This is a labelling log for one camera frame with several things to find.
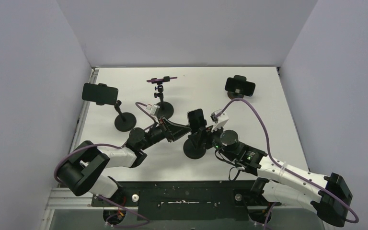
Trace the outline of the black round-base phone stand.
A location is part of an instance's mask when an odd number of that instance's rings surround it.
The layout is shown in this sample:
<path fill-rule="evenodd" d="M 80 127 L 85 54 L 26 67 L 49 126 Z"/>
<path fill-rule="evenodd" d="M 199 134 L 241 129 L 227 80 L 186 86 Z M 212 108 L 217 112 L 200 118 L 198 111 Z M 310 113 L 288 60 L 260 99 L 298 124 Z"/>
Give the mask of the black round-base phone stand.
<path fill-rule="evenodd" d="M 201 118 L 199 121 L 191 121 L 191 134 L 184 142 L 184 154 L 193 160 L 202 158 L 206 153 L 207 121 Z"/>

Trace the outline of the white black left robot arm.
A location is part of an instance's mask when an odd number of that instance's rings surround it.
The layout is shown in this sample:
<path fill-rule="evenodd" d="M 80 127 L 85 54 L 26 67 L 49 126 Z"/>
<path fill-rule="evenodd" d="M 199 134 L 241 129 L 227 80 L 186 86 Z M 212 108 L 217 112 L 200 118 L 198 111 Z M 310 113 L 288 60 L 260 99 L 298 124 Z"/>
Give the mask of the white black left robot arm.
<path fill-rule="evenodd" d="M 191 132 L 189 125 L 171 122 L 165 117 L 148 130 L 136 127 L 129 132 L 124 146 L 94 144 L 84 141 L 77 149 L 62 159 L 54 170 L 54 178 L 69 188 L 75 196 L 85 193 L 103 196 L 116 206 L 121 203 L 123 193 L 118 182 L 103 174 L 106 168 L 136 168 L 147 157 L 144 150 L 166 139 L 174 142 Z"/>

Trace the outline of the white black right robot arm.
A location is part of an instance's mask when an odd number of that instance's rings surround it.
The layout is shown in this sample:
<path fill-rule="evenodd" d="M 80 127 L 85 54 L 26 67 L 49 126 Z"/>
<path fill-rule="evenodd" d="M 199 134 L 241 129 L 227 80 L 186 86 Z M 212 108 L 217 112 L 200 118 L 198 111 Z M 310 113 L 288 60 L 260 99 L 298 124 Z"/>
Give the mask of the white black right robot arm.
<path fill-rule="evenodd" d="M 258 205 L 265 201 L 291 204 L 314 212 L 322 221 L 343 227 L 353 194 L 343 176 L 316 174 L 280 161 L 269 153 L 239 141 L 233 130 L 199 128 L 189 137 L 196 150 L 214 148 L 238 171 L 256 176 L 250 191 Z"/>

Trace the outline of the silver-edged black phone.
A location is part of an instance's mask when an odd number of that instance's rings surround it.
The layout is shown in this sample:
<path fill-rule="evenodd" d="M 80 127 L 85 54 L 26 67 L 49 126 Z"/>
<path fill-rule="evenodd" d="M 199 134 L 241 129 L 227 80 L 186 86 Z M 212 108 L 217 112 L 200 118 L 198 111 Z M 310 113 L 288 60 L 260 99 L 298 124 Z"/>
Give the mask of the silver-edged black phone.
<path fill-rule="evenodd" d="M 200 128 L 205 128 L 207 125 L 201 108 L 189 111 L 187 113 L 187 119 L 192 133 L 197 132 Z"/>

